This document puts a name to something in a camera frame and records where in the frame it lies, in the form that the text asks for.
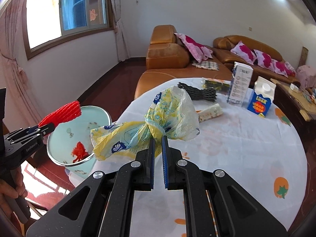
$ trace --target crumpled yellow plastic bag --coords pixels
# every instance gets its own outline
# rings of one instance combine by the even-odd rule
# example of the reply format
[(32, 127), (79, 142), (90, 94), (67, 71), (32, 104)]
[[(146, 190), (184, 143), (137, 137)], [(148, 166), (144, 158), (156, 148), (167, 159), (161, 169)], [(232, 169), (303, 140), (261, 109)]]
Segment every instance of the crumpled yellow plastic bag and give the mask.
[(169, 139), (188, 141), (199, 133), (198, 114), (191, 98), (184, 89), (172, 86), (156, 95), (145, 114), (145, 121), (92, 129), (91, 141), (99, 161), (114, 153), (135, 159), (138, 151), (148, 148), (150, 137), (155, 139), (157, 157), (164, 135)]

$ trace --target curtain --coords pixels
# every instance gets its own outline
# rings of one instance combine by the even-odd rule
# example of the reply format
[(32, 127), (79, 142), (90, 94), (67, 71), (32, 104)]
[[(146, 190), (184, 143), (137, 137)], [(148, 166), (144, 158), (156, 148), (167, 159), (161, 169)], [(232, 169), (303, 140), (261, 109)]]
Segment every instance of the curtain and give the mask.
[(114, 20), (115, 20), (115, 37), (116, 37), (116, 50), (118, 53), (118, 60), (125, 61), (130, 57), (127, 45), (126, 38), (124, 36), (124, 28), (121, 19), (121, 0), (111, 0)]
[(0, 18), (0, 67), (3, 68), (7, 92), (9, 91), (21, 116), (30, 126), (42, 117), (34, 95), (28, 86), (26, 74), (14, 57), (17, 25), (22, 21), (24, 0), (12, 0)]

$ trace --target window sill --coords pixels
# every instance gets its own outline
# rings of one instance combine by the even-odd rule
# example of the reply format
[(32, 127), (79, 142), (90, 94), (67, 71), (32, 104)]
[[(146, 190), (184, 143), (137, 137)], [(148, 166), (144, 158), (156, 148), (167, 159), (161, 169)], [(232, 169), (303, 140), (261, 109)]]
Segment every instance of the window sill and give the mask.
[(89, 29), (89, 30), (85, 30), (85, 31), (82, 31), (82, 32), (73, 33), (73, 34), (69, 34), (69, 35), (66, 35), (66, 36), (63, 36), (63, 37), (59, 37), (59, 38), (53, 39), (53, 40), (45, 42), (45, 43), (43, 43), (43, 44), (41, 44), (39, 46), (36, 46), (36, 47), (34, 47), (32, 49), (29, 48), (28, 42), (27, 42), (27, 43), (24, 43), (25, 48), (26, 48), (25, 49), (26, 50), (26, 57), (29, 60), (29, 59), (39, 55), (40, 53), (42, 53), (44, 51), (47, 51), (50, 48), (58, 46), (58, 45), (60, 45), (62, 43), (65, 43), (65, 42), (68, 42), (68, 41), (71, 41), (71, 40), (74, 40), (74, 39), (77, 39), (77, 38), (80, 38), (80, 37), (96, 34), (96, 33), (99, 33), (99, 32), (112, 31), (112, 30), (114, 30), (113, 27)]

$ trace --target pink covered chair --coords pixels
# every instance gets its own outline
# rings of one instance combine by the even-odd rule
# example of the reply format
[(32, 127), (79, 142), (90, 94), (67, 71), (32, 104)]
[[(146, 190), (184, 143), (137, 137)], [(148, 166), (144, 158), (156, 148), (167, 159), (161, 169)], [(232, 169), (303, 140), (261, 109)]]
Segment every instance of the pink covered chair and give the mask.
[(301, 88), (313, 88), (316, 86), (316, 68), (303, 65), (296, 70), (296, 78), (301, 82)]

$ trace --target metal screw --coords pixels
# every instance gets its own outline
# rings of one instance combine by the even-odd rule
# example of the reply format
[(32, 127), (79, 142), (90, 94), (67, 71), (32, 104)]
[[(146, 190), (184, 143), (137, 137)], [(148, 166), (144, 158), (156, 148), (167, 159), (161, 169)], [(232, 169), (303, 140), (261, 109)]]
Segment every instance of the metal screw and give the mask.
[(188, 164), (188, 162), (186, 160), (179, 160), (178, 161), (179, 166), (186, 166), (187, 164)]
[(141, 164), (140, 164), (140, 162), (139, 161), (133, 161), (132, 163), (131, 163), (131, 166), (132, 167), (139, 167)]
[(97, 171), (97, 172), (93, 173), (93, 178), (95, 178), (95, 179), (99, 179), (102, 176), (103, 176), (103, 172), (101, 172), (101, 171)]
[(216, 170), (215, 175), (217, 177), (223, 177), (225, 175), (225, 172), (223, 170)]

